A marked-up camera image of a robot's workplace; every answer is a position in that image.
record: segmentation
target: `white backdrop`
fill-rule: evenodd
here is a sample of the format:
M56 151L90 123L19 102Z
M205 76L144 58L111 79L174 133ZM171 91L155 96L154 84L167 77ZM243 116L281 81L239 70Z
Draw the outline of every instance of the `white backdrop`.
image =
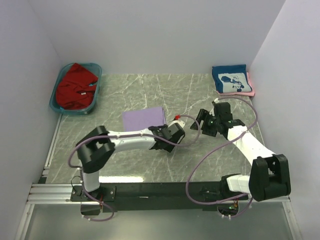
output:
M0 239L14 239L43 171L58 115L49 108L61 61L26 0L0 0Z
M320 238L319 10L319 1L287 0L250 68L264 140L289 160L304 240Z
M285 0L29 0L64 64L210 73L254 60Z

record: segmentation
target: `pink cloth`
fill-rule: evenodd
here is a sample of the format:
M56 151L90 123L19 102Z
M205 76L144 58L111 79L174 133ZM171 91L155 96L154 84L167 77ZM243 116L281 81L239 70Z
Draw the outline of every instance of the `pink cloth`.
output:
M249 96L249 97L253 97L255 95L255 90L254 88L252 87L252 83L251 83L251 80L250 80L250 77L249 77L249 73L247 72L246 73L246 77L248 78L248 84L250 85L250 87L252 88L252 91L250 92L230 92L230 93L219 93L217 91L217 93L219 95L242 95L242 96Z

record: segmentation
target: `printed graphic on blue cloth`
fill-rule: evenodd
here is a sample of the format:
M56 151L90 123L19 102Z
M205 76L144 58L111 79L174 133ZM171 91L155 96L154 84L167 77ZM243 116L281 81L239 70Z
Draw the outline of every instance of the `printed graphic on blue cloth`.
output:
M251 88L247 84L246 76L243 73L220 73L218 78L223 82L223 92L250 92Z

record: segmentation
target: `black base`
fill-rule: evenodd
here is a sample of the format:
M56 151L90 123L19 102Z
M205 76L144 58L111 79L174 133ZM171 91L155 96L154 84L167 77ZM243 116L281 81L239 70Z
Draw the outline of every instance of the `black base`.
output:
M230 192L221 189L220 181L191 182L189 193L193 199L200 202L214 202L232 196L239 192ZM91 202L82 192L82 186L74 186L75 194L71 194L71 202ZM110 205L115 212L131 210L182 210L202 209L216 211L216 205L199 205L190 201L186 195L185 182L163 183L101 183L103 201ZM82 205L83 215L98 215L99 205Z

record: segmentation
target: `red cloth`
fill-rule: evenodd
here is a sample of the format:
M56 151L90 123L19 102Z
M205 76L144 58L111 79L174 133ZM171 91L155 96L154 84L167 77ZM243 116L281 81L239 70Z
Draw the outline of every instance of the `red cloth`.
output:
M96 85L89 85L97 81L96 75L78 63L73 64L56 89L56 102L67 110L88 107L92 103L96 91Z

